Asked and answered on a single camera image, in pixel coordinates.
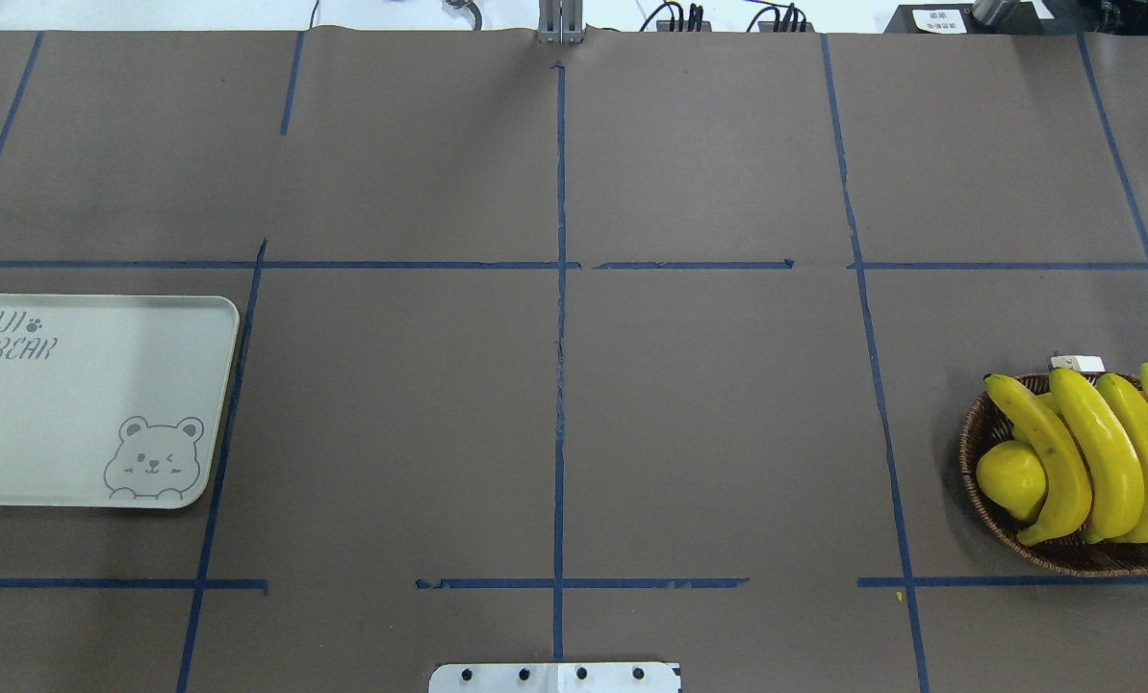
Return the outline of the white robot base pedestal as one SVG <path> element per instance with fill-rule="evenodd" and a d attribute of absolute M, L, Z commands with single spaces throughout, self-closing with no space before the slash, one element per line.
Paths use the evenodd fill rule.
<path fill-rule="evenodd" d="M 430 675 L 428 692 L 682 692 L 675 663 L 450 663 Z"/>

